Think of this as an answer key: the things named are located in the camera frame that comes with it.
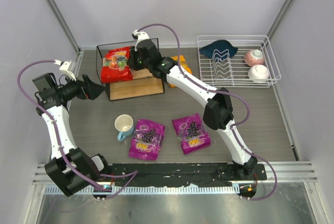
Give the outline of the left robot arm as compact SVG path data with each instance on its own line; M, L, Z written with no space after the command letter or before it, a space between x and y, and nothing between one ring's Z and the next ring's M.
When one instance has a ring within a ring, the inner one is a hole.
M60 85L53 73L43 74L33 83L37 88L36 111L48 128L52 153L44 168L50 179L66 195L72 196L88 185L96 185L102 173L109 171L101 154L89 157L75 144L70 124L68 103L73 98L96 99L103 91L102 85L94 83L87 75L82 80L66 78Z

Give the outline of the red candy bag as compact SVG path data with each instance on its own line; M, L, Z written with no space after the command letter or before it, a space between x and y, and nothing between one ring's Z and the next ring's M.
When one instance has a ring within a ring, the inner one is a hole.
M133 79L130 66L127 64L130 57L130 47L109 50L102 59L100 78L102 83L114 83Z

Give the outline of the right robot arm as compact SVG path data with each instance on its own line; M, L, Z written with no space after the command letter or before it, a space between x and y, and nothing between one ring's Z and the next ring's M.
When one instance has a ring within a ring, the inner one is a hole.
M163 57L152 40L143 40L130 47L130 67L135 70L147 69L155 78L173 84L193 97L204 107L202 117L206 126L222 137L235 166L242 178L254 174L257 158L248 149L238 132L233 116L231 97L225 88L208 86L171 57Z

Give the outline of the purple candy bag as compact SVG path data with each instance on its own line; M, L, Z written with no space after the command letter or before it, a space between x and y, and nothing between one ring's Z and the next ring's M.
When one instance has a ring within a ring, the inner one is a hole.
M181 149L184 155L211 145L209 134L205 130L198 113L173 119L172 124L177 137L181 141Z
M128 156L156 161L164 140L165 126L147 119L139 119L130 143Z

